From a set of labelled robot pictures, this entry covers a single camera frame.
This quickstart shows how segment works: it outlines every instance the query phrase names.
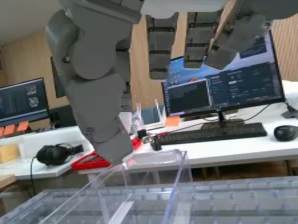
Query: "keyboard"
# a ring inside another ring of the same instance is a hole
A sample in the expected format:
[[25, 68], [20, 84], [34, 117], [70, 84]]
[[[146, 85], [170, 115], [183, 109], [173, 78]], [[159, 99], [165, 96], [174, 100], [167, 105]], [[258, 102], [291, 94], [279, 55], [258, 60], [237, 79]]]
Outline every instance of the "keyboard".
[[158, 139], [161, 145], [173, 145], [263, 136], [267, 136], [263, 125], [261, 123], [253, 123], [241, 126], [169, 133], [167, 135], [162, 135]]

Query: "black headphones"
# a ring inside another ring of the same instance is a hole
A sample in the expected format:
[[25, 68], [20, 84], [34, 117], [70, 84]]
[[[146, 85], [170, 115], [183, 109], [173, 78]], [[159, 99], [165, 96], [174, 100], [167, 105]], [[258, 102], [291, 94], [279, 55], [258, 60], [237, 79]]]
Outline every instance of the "black headphones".
[[45, 165], [62, 165], [80, 152], [84, 152], [82, 145], [76, 147], [69, 144], [45, 145], [37, 152], [36, 158]]

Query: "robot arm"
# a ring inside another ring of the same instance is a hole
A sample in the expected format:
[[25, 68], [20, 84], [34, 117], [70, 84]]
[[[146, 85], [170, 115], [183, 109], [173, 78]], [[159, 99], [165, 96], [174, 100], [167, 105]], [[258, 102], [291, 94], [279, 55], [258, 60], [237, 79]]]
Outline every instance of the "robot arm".
[[218, 28], [226, 0], [60, 2], [64, 10], [45, 29], [53, 60], [80, 130], [113, 164], [133, 151], [118, 114], [130, 111], [129, 48], [141, 15], [147, 21], [150, 77], [165, 80], [178, 12], [187, 12], [185, 67], [205, 63], [222, 69], [266, 32], [271, 20], [298, 11], [296, 0], [235, 0]]

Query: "table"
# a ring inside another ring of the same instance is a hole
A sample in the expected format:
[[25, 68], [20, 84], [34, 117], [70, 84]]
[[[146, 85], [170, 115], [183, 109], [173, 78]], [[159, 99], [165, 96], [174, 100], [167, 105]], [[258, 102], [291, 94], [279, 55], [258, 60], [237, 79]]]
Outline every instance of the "table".
[[13, 175], [0, 176], [0, 190], [9, 184], [14, 183], [16, 177]]
[[17, 180], [30, 179], [30, 161], [44, 145], [69, 143], [73, 146], [82, 144], [84, 153], [74, 155], [73, 159], [60, 166], [46, 166], [37, 160], [33, 162], [32, 173], [34, 179], [54, 178], [72, 169], [72, 162], [93, 151], [93, 147], [82, 136], [78, 127], [62, 128], [41, 133], [30, 133], [12, 138], [1, 139], [0, 144], [18, 144], [21, 158], [0, 164], [0, 175], [14, 175]]
[[[249, 108], [245, 109], [246, 112], [239, 111], [239, 115], [230, 116], [246, 119], [257, 114], [262, 108], [263, 106]], [[246, 122], [262, 122], [269, 134], [266, 137], [167, 145], [162, 146], [162, 151], [170, 151], [174, 149], [186, 151], [189, 164], [193, 168], [295, 159], [298, 158], [298, 139], [291, 142], [278, 142], [273, 135], [275, 127], [281, 125], [298, 126], [296, 119], [287, 120], [281, 116], [284, 111], [284, 104], [274, 104], [259, 116]], [[201, 127], [201, 124], [206, 122], [207, 121], [205, 120], [182, 122], [177, 128], [163, 128], [153, 130], [151, 132], [161, 133], [163, 131], [171, 131], [199, 124], [182, 131], [195, 130]], [[142, 145], [135, 152], [135, 154], [142, 153], [155, 153], [149, 144]], [[150, 166], [147, 168], [158, 169], [158, 166]], [[92, 174], [89, 177], [90, 179], [102, 171], [104, 169], [85, 170], [80, 171], [80, 174]]]

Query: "clear plastic container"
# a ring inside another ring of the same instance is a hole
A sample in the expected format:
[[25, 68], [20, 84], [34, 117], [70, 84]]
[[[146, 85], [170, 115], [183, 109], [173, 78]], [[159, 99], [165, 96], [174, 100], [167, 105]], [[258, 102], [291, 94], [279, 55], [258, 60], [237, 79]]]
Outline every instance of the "clear plastic container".
[[193, 183], [183, 152], [139, 154], [80, 191], [42, 192], [0, 218], [37, 223], [298, 224], [298, 178]]
[[138, 154], [98, 175], [41, 223], [167, 223], [181, 181], [191, 181], [185, 152]]

